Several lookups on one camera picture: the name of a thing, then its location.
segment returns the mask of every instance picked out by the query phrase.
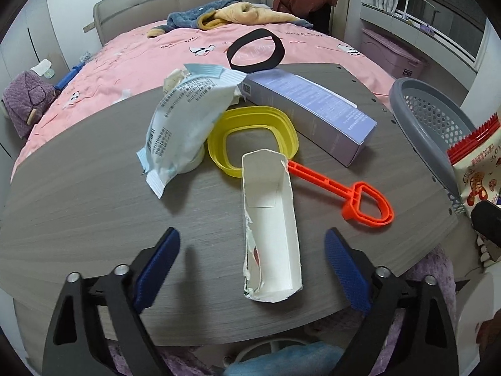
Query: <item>bed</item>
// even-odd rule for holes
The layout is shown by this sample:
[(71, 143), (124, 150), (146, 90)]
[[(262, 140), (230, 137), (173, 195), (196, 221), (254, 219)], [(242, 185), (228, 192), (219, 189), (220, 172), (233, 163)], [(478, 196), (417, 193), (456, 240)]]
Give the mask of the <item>bed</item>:
[[(170, 12), (185, 11), (213, 0), (103, 0), (94, 7), (94, 22), (103, 48), (87, 63), (34, 126), (14, 164), (19, 164), (47, 141), (79, 121), (111, 105), (163, 84), (184, 63), (229, 66), (226, 49), (240, 36), (264, 27), (285, 47), (283, 64), (334, 63), (349, 70), (386, 106), (394, 79), (362, 54), (333, 37), (293, 24), (246, 26), (228, 24), (209, 31), (176, 29), (153, 39), (154, 26), (164, 24)], [(252, 3), (266, 0), (244, 0)], [(271, 39), (244, 46), (236, 65), (262, 61), (274, 50)]]

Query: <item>plastic storage bin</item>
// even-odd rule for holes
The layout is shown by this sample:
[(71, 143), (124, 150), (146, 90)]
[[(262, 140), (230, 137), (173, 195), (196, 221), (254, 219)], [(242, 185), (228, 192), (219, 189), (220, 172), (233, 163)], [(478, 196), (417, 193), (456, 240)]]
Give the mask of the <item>plastic storage bin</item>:
[(363, 29), (362, 32), (360, 51), (366, 57), (376, 62), (395, 79), (419, 77), (424, 68), (423, 60), (416, 58), (407, 49), (386, 36), (369, 29)]
[(464, 211), (447, 150), (474, 131), (474, 124), (442, 92), (410, 77), (395, 81), (390, 104), (403, 133), (447, 190), (454, 210)]

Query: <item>pink storage box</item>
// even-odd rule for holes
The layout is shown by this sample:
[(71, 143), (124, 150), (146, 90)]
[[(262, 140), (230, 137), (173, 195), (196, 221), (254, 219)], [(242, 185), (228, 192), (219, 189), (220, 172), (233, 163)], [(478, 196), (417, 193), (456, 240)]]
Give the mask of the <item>pink storage box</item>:
[(417, 79), (424, 68), (424, 61), (416, 58), (395, 41), (369, 29), (362, 30), (362, 48), (360, 51), (376, 62), (390, 75), (414, 77)]

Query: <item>blue gripper pad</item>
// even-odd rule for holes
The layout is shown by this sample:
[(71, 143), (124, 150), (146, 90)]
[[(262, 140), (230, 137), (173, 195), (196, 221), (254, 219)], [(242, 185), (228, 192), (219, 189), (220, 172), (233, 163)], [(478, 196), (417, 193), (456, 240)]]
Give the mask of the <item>blue gripper pad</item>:
[(136, 281), (136, 298), (134, 309), (140, 314), (145, 308), (153, 305), (169, 270), (179, 253), (179, 232), (174, 229), (163, 240), (148, 265), (143, 269)]
[(332, 229), (325, 234), (325, 256), (334, 268), (351, 307), (367, 315), (371, 309), (372, 285), (364, 278), (341, 239)]

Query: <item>purple quilted jacket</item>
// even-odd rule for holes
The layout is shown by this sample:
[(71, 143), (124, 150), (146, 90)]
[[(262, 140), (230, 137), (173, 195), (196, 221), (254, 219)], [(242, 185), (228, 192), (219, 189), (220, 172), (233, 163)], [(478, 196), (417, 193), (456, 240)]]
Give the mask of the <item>purple quilted jacket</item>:
[(31, 70), (18, 75), (8, 85), (3, 92), (3, 102), (19, 137), (29, 135), (55, 98), (54, 86)]

